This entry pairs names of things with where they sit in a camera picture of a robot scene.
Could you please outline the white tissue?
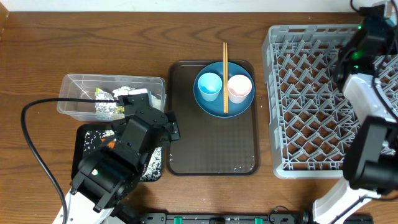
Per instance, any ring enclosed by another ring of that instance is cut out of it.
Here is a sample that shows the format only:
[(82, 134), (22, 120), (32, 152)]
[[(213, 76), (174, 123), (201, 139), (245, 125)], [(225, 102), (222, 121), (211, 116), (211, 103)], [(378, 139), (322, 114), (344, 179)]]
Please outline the white tissue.
[(155, 109), (158, 109), (158, 110), (160, 110), (160, 111), (163, 111), (164, 109), (163, 109), (163, 107), (162, 107), (162, 100), (161, 100), (161, 99), (158, 99), (155, 95), (151, 95), (151, 98), (152, 98), (152, 106), (153, 106)]
[(128, 95), (131, 90), (134, 90), (134, 88), (131, 88), (129, 86), (122, 86), (113, 90), (113, 96), (117, 98), (118, 96)]

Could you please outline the orange carrot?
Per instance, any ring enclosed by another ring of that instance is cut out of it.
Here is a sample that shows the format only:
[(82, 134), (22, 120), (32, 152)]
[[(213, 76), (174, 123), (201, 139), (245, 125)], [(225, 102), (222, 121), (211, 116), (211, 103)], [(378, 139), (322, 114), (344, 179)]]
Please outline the orange carrot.
[(98, 146), (100, 149), (104, 148), (104, 147), (108, 147), (110, 149), (114, 149), (116, 144), (116, 140), (115, 139), (106, 139), (106, 138), (101, 138), (101, 143)]

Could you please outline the yellow foil snack wrapper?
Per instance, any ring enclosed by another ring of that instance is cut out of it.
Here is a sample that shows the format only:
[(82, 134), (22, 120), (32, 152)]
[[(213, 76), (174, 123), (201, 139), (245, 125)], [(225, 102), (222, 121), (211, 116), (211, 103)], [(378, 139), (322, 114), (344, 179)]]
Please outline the yellow foil snack wrapper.
[[(119, 89), (108, 93), (100, 88), (95, 90), (95, 100), (117, 100), (119, 96)], [(118, 106), (117, 103), (95, 103), (97, 113), (103, 114), (123, 114), (124, 108)]]

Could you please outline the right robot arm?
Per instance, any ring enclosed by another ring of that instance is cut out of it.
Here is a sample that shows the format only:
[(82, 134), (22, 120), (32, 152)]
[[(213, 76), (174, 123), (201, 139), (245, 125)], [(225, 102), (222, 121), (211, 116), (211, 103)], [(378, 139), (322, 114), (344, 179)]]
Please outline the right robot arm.
[(383, 16), (366, 16), (338, 55), (333, 81), (351, 103), (360, 122), (343, 159), (343, 177), (311, 209), (304, 223), (343, 223), (372, 200), (386, 200), (397, 189), (397, 156), (383, 156), (384, 146), (397, 147), (397, 114), (383, 93), (377, 56), (387, 58), (397, 27)]

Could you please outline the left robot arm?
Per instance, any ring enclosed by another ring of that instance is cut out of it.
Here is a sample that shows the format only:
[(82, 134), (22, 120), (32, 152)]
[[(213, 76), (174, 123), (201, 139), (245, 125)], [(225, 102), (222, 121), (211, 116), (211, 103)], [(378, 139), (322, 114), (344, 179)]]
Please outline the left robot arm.
[(126, 215), (121, 200), (136, 188), (154, 151), (178, 141), (180, 132), (174, 113), (154, 108), (146, 89), (119, 96), (118, 103), (124, 118), (80, 127), (85, 133), (112, 133), (97, 146), (75, 154), (71, 188), (55, 223), (102, 223), (109, 216), (137, 221)]

